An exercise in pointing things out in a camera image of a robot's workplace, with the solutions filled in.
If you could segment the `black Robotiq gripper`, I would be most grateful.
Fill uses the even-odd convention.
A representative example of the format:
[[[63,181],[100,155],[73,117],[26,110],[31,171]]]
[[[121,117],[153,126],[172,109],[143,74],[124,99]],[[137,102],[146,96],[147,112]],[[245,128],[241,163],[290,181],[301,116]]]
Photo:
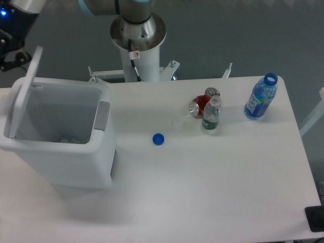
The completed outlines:
[[[1,2],[1,71],[6,72],[30,62],[25,50],[25,39],[38,13],[18,7],[13,2]]]

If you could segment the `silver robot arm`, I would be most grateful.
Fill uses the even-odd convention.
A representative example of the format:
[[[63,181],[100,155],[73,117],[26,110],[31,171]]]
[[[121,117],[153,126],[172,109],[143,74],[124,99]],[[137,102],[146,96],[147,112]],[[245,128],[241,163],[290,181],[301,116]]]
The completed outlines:
[[[25,39],[46,1],[1,1],[1,71],[32,60],[24,50]],[[127,50],[148,51],[166,37],[166,25],[152,11],[152,1],[79,1],[89,15],[116,15],[110,28],[112,40]]]

